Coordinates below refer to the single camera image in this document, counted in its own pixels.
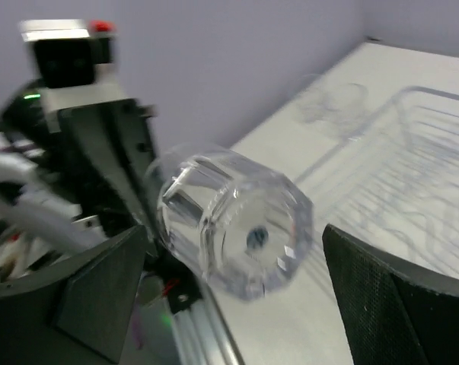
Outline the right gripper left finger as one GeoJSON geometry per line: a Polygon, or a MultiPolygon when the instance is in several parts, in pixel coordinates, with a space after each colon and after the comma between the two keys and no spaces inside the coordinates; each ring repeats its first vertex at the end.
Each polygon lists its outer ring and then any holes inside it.
{"type": "Polygon", "coordinates": [[[132,227],[0,284],[0,364],[117,364],[148,238],[132,227]]]}

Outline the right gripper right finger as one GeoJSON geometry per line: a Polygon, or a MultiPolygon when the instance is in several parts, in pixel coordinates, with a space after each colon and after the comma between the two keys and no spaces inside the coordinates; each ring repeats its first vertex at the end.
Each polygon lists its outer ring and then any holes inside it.
{"type": "Polygon", "coordinates": [[[356,364],[459,364],[459,280],[328,224],[324,255],[356,364]]]}

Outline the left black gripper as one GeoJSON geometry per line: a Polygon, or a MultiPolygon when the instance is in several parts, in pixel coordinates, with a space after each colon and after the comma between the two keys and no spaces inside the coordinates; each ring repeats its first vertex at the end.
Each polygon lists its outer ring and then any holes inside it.
{"type": "Polygon", "coordinates": [[[147,266],[161,257],[157,222],[160,179],[146,175],[156,154],[135,99],[59,111],[59,140],[83,214],[98,216],[108,236],[140,224],[148,236],[147,266]]]}

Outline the clear glass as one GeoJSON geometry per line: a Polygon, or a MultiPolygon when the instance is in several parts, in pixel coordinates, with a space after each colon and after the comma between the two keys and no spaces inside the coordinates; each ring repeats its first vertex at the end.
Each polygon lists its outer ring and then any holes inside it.
{"type": "Polygon", "coordinates": [[[285,174],[237,152],[181,144],[150,163],[143,183],[166,249],[241,300],[287,286],[311,251],[311,200],[285,174]]]}
{"type": "Polygon", "coordinates": [[[348,138],[364,124],[368,88],[362,84],[333,83],[323,75],[306,74],[289,96],[297,122],[316,125],[332,138],[348,138]]]}

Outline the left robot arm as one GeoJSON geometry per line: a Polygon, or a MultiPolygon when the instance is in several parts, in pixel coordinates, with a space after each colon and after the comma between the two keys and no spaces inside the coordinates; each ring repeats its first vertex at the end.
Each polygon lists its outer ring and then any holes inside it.
{"type": "Polygon", "coordinates": [[[156,270],[165,251],[142,181],[156,114],[121,97],[50,111],[39,81],[22,85],[0,109],[0,216],[65,254],[140,226],[145,267],[156,270]]]}

